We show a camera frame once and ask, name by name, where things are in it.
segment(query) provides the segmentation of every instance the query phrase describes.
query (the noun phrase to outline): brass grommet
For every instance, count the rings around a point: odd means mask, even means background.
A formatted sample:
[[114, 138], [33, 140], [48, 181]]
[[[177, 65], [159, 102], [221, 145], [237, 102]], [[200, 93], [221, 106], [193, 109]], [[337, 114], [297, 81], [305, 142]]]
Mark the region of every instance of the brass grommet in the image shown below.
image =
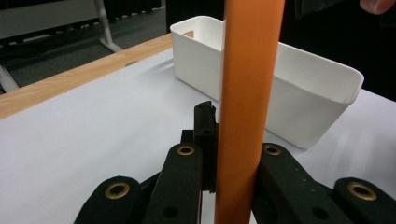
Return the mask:
[[267, 154], [270, 154], [273, 156], [277, 156], [277, 155], [280, 155], [280, 153], [282, 153], [282, 151], [278, 147], [273, 147], [273, 146], [265, 146], [264, 151]]
[[123, 182], [118, 182], [118, 183], [114, 183], [112, 185], [110, 185], [109, 187], [107, 187], [106, 191], [105, 191], [105, 196], [108, 199], [120, 199], [123, 196], [125, 196], [129, 190], [131, 188], [129, 187], [129, 185], [127, 183], [123, 183]]
[[194, 148], [189, 146], [182, 146], [177, 149], [177, 153], [182, 156], [190, 156], [194, 153]]
[[354, 196], [363, 199], [365, 201], [374, 201], [376, 200], [375, 192], [370, 189], [369, 187], [358, 183], [358, 182], [350, 182], [347, 184], [347, 189], [351, 192]]

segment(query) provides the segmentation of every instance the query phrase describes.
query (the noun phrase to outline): orange stick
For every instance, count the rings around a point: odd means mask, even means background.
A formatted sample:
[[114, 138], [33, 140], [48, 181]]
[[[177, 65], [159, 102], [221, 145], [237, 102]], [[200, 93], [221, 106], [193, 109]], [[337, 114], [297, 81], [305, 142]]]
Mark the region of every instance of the orange stick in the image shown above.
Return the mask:
[[249, 222], [284, 0], [228, 0], [215, 223]]

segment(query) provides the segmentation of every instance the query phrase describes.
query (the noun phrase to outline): white plastic bin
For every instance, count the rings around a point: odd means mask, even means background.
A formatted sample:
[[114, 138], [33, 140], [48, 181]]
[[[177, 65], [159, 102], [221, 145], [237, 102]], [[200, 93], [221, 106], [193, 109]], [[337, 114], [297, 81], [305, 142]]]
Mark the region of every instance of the white plastic bin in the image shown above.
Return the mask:
[[[218, 101], [223, 22], [195, 17], [171, 31], [176, 77]], [[193, 37], [184, 35], [191, 31]], [[355, 101], [362, 82], [351, 67], [279, 43], [266, 129], [312, 147]]]

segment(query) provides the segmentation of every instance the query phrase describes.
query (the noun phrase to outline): wooden table edge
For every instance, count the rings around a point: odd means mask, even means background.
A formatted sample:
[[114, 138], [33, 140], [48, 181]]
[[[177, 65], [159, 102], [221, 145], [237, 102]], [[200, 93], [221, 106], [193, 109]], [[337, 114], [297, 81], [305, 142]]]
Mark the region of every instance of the wooden table edge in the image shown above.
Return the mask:
[[111, 54], [91, 63], [0, 95], [0, 119], [40, 104], [61, 93], [172, 48], [170, 34]]

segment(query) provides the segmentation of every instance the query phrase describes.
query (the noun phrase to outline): table surface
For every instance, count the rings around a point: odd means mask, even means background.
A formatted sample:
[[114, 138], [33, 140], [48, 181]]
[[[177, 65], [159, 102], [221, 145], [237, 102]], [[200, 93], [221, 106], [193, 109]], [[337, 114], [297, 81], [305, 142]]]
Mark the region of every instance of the table surface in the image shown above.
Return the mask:
[[[105, 179], [143, 181], [161, 170], [192, 128], [193, 107], [211, 100], [175, 78], [170, 47], [162, 36], [0, 97], [1, 223], [71, 223]], [[396, 197], [394, 111], [362, 90], [313, 147], [270, 132], [264, 141], [287, 148], [328, 187], [354, 176]], [[213, 202], [206, 194], [203, 223], [213, 220]]]

